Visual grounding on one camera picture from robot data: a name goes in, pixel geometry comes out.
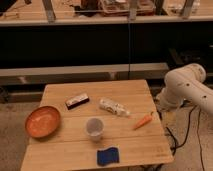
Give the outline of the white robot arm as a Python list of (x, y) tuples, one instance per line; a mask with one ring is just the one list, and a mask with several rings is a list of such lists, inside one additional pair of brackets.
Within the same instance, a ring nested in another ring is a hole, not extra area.
[(160, 108), (176, 109), (188, 100), (213, 115), (213, 89), (203, 84), (205, 79), (206, 71), (197, 63), (169, 71), (164, 77), (165, 87), (157, 95)]

